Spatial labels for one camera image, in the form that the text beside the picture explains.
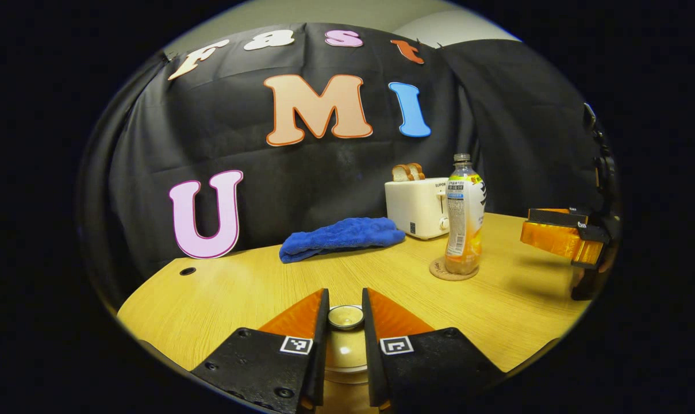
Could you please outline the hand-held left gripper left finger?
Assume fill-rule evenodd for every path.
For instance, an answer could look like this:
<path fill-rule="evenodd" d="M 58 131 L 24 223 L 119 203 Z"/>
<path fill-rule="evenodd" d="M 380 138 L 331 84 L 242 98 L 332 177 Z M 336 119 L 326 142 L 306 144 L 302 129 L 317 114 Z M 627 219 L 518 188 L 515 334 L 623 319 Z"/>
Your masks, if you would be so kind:
<path fill-rule="evenodd" d="M 318 289 L 260 328 L 237 328 L 190 374 L 253 411 L 313 413 L 324 403 L 328 312 Z"/>

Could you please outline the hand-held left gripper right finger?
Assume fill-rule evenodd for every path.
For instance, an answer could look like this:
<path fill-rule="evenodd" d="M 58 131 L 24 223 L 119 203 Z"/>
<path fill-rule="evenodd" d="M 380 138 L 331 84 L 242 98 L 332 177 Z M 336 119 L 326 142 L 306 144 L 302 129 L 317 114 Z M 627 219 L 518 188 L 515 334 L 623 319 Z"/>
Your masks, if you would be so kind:
<path fill-rule="evenodd" d="M 369 404 L 381 413 L 466 413 L 506 378 L 459 328 L 432 328 L 370 288 L 362 309 Z"/>

